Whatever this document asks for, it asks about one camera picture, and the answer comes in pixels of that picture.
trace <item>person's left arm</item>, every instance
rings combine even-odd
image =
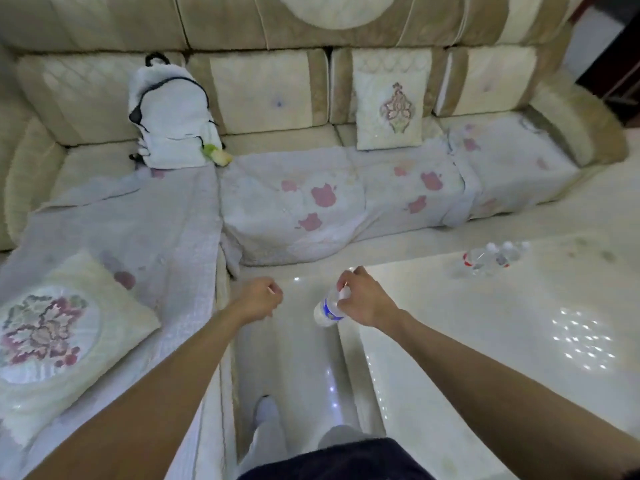
[[[26,480],[163,480],[230,341],[282,302],[271,278],[228,307],[133,387],[78,428]]]

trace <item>shoe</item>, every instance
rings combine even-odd
[[[280,412],[274,398],[270,395],[263,395],[255,405],[253,413],[253,428],[257,429],[265,421],[280,421]]]

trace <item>leg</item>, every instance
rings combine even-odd
[[[374,438],[376,438],[376,436],[367,435],[355,428],[341,424],[340,426],[334,426],[327,431],[320,440],[320,443],[318,443],[318,450],[336,445],[372,440]]]
[[[276,463],[289,458],[280,415],[272,398],[265,396],[258,402],[254,421],[257,428],[253,434],[253,441],[249,452],[238,465],[237,476],[267,463]]]

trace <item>person's left hand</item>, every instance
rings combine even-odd
[[[240,295],[228,308],[237,316],[241,325],[273,316],[282,303],[284,294],[273,278],[254,278],[244,284]]]

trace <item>embroidered pillow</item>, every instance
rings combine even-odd
[[[0,307],[0,420],[27,446],[101,375],[160,327],[81,251]]]
[[[354,72],[358,150],[422,144],[425,72]]]

